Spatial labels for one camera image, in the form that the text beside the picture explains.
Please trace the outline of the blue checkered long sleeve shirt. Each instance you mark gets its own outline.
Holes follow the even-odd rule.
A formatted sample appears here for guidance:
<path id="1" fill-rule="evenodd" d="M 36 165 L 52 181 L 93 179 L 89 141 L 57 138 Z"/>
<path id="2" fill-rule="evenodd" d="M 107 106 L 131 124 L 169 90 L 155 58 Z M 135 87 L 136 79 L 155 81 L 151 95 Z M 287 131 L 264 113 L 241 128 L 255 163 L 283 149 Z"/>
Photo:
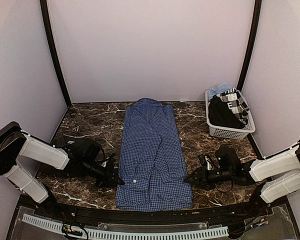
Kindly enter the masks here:
<path id="1" fill-rule="evenodd" d="M 193 205 L 171 105 L 142 98 L 126 108 L 118 174 L 124 181 L 115 196 L 120 210 L 173 211 Z"/>

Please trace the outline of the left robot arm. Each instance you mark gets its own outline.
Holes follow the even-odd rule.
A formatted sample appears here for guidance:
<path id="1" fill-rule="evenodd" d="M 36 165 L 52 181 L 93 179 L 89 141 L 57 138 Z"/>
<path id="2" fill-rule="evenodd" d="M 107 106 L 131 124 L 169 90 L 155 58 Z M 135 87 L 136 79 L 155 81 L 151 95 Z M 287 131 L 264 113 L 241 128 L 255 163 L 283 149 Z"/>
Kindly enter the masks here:
<path id="1" fill-rule="evenodd" d="M 114 156 L 107 157 L 95 140 L 63 135 L 48 143 L 12 121 L 0 129 L 0 176 L 41 205 L 50 218 L 57 218 L 61 208 L 51 190 L 23 166 L 21 159 L 33 160 L 71 178 L 92 177 L 99 188 L 124 185 L 115 169 Z"/>

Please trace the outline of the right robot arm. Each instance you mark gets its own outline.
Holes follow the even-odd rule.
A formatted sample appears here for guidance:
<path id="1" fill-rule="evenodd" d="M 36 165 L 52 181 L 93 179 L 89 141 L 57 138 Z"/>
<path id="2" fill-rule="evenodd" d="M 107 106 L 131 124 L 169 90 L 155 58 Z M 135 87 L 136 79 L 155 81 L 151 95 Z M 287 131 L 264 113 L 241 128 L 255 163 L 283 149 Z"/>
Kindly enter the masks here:
<path id="1" fill-rule="evenodd" d="M 260 183 L 245 205 L 250 217 L 256 217 L 265 205 L 300 190 L 300 139 L 265 159 L 242 163 L 236 151 L 226 145 L 220 146 L 215 156 L 219 166 L 209 155 L 199 155 L 201 166 L 184 179 L 185 183 L 204 190 L 228 181 L 240 186 Z"/>

